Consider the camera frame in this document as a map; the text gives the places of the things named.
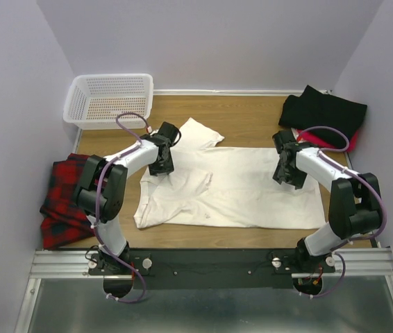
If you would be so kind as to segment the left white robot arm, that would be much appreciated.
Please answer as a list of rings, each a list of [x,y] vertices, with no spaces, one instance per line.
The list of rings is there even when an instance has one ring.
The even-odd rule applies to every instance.
[[[180,130],[167,122],[153,133],[137,136],[124,150],[87,159],[73,194],[74,203],[82,209],[99,242],[104,265],[111,273],[133,270],[129,246],[119,224],[127,180],[147,167],[152,176],[166,176],[174,171],[171,149],[181,138]]]

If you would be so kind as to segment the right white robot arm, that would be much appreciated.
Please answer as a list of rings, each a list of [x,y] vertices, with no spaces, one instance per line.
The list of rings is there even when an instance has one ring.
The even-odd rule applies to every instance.
[[[272,139],[279,155],[273,175],[278,184],[301,189],[311,176],[330,194],[328,222],[299,240],[290,257],[298,272],[328,266],[334,250],[350,241],[372,239],[384,230],[387,213],[374,174],[348,169],[322,148],[298,141],[291,130],[281,130]]]

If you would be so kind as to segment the white t shirt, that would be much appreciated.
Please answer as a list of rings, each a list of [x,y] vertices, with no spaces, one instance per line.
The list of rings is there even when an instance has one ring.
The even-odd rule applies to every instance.
[[[172,148],[174,171],[145,172],[134,215],[139,229],[162,224],[222,228],[311,230],[326,222],[319,184],[307,177],[301,189],[272,176],[275,148],[219,147],[223,136],[188,119]]]

